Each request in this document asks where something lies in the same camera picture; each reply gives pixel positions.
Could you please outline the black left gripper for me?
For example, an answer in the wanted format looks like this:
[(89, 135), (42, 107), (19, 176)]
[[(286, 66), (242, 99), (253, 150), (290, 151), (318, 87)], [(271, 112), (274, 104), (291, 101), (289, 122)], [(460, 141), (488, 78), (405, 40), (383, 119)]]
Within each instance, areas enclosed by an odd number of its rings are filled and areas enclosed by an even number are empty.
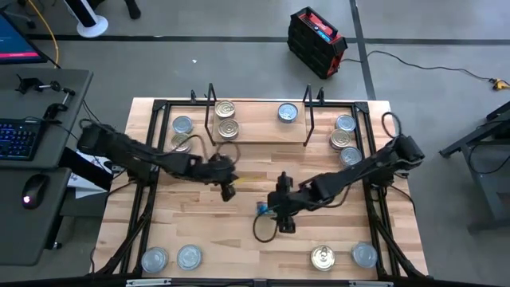
[(235, 174), (234, 160), (230, 156), (220, 153), (213, 154), (208, 162), (203, 164), (203, 168), (212, 183), (231, 184), (235, 182), (236, 185), (239, 185), (255, 180), (254, 177), (249, 176), (238, 178)]

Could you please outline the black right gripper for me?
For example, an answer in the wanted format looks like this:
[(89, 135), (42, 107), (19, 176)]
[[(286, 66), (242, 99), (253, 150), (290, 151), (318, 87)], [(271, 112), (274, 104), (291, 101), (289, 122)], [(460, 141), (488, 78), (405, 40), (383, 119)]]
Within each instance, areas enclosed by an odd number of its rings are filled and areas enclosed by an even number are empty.
[(270, 192), (267, 197), (268, 215), (276, 215), (285, 218), (297, 214), (299, 211), (315, 208), (319, 203), (324, 202), (322, 194), (313, 186), (301, 186), (298, 191), (291, 191), (293, 178), (287, 176), (283, 171), (278, 177), (278, 193)]

